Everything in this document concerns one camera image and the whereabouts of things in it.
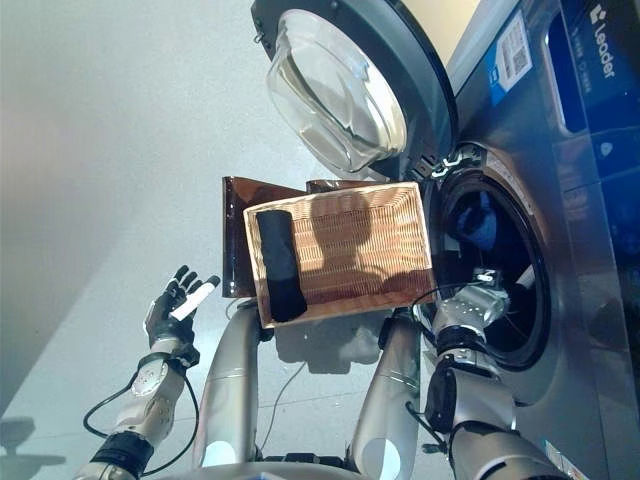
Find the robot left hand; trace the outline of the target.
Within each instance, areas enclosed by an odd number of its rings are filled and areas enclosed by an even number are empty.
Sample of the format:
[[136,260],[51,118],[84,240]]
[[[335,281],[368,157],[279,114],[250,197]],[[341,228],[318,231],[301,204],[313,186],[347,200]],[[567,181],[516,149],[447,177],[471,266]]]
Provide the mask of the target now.
[[218,287],[221,279],[206,280],[187,265],[170,278],[162,293],[152,301],[143,323],[149,347],[161,340],[177,340],[181,345],[194,342],[193,320],[197,308]]

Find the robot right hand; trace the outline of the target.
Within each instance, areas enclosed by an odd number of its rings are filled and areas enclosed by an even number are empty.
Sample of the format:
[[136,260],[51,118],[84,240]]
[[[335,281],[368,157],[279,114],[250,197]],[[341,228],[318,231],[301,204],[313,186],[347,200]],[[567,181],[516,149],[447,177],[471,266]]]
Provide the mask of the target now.
[[526,267],[513,284],[506,287],[509,296],[509,308],[504,316],[514,319],[520,314],[532,314],[537,305],[535,289],[535,271],[532,264]]

